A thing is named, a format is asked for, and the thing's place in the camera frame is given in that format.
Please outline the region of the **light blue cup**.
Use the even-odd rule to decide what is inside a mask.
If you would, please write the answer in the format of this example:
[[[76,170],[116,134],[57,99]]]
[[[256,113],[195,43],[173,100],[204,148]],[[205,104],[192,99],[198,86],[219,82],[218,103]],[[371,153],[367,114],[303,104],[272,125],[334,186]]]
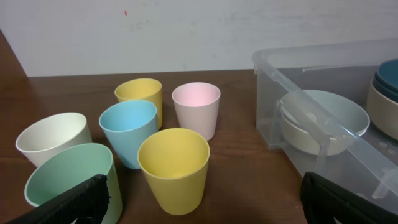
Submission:
[[[139,147],[158,131],[157,107],[147,100],[116,103],[101,114],[99,125],[121,162],[130,169],[139,169]]]

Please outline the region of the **cream white cup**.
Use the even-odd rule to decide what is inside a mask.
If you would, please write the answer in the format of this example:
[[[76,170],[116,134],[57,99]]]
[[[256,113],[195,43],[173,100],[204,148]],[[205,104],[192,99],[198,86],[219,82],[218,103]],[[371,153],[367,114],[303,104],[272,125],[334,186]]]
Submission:
[[[79,144],[91,143],[87,118],[67,112],[49,116],[30,125],[16,139],[16,148],[36,167],[58,153]]]

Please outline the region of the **pink cup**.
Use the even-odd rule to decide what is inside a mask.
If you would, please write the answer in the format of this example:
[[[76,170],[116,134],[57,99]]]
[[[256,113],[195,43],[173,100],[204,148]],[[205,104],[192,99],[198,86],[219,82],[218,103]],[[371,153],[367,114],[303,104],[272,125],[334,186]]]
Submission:
[[[191,82],[172,92],[179,126],[191,129],[209,141],[215,134],[220,89],[210,83]]]

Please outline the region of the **dark blue bowl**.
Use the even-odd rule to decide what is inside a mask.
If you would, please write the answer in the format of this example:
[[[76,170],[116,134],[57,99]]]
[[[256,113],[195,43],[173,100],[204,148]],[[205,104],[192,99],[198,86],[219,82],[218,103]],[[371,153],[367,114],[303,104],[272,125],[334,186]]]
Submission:
[[[377,74],[374,75],[374,78],[372,80],[372,85],[373,87],[382,95],[387,97],[388,99],[394,101],[397,103],[398,100],[398,94],[395,93],[394,91],[388,89],[385,87],[378,79]]]
[[[380,64],[377,69],[376,78],[386,88],[397,92],[397,59],[388,60]]]

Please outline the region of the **yellow cup near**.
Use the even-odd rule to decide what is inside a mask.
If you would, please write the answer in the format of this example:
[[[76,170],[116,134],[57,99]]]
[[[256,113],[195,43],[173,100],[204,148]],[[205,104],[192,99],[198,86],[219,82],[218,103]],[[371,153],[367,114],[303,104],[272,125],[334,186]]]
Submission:
[[[207,140],[185,128],[170,128],[152,134],[137,153],[152,193],[160,207],[171,215],[186,215],[199,206],[209,158]]]

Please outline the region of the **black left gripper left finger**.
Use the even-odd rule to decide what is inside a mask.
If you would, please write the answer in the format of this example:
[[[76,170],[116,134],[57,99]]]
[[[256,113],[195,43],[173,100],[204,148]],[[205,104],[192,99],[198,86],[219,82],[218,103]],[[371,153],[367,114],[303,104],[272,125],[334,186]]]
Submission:
[[[110,198],[107,177],[97,174],[8,224],[101,224]]]

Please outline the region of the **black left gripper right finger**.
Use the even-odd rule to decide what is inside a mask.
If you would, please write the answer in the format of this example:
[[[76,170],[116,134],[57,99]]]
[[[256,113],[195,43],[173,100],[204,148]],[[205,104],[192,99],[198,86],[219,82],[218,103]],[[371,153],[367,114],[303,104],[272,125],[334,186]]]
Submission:
[[[308,224],[397,223],[397,215],[314,173],[306,172],[300,200]]]

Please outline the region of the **mint green cup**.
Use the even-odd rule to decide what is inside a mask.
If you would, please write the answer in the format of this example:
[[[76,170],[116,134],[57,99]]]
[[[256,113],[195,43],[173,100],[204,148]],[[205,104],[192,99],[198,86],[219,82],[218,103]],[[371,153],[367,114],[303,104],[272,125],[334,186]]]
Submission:
[[[49,159],[29,177],[24,196],[38,207],[96,174],[107,176],[110,196],[103,223],[117,223],[123,210],[118,176],[111,150],[97,143],[70,147]]]

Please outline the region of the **clear plastic storage container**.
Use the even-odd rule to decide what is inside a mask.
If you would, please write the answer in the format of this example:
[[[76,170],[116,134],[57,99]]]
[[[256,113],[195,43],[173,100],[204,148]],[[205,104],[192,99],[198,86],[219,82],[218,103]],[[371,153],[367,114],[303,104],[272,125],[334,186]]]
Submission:
[[[256,127],[300,174],[316,172],[397,212],[397,140],[366,110],[378,66],[397,58],[397,41],[257,50]]]

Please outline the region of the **beige large bowl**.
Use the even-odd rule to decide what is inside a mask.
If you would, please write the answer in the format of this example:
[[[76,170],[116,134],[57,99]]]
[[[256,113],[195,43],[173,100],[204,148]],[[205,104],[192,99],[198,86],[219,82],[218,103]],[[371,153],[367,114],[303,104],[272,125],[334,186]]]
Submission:
[[[397,103],[369,87],[366,110],[373,124],[383,133],[397,140]]]

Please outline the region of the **yellow cup far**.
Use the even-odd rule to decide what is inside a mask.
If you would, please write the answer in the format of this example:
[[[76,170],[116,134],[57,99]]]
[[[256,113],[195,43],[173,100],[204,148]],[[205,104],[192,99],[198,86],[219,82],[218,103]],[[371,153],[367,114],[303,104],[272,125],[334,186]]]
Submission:
[[[138,78],[120,84],[114,91],[119,102],[127,100],[147,100],[157,107],[158,129],[163,124],[162,84],[152,78]]]

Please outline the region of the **yellow cup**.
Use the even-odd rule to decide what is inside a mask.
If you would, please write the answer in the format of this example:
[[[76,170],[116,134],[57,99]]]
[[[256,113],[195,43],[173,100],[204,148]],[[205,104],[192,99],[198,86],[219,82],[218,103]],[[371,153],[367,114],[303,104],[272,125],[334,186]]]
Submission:
[[[162,84],[152,78],[138,78],[120,84],[114,91],[119,102],[127,100],[147,100],[157,107],[158,129],[163,124]]]
[[[199,206],[209,158],[207,140],[185,128],[170,128],[152,134],[137,153],[152,193],[160,207],[171,215],[186,215]]]

